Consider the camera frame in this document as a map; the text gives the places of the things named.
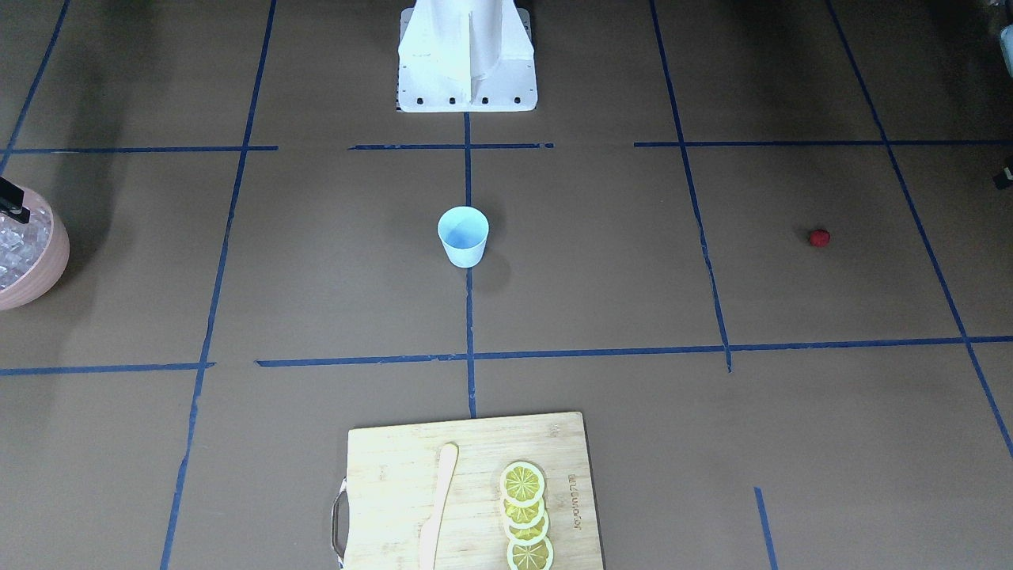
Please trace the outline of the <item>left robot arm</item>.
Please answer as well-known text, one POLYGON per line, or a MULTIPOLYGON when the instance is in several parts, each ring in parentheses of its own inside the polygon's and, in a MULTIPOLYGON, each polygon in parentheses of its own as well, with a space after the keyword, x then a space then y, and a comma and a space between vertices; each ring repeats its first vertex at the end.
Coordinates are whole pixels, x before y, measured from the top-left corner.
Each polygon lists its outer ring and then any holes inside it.
MULTIPOLYGON (((1006 25, 999 33, 999 45, 1004 65, 1009 77, 1013 75, 1012 62, 1012 25, 1006 25)), ((1001 172, 992 178, 992 183, 998 190, 1009 190, 1012 188, 1012 155, 1008 156, 1004 162, 1001 172)))

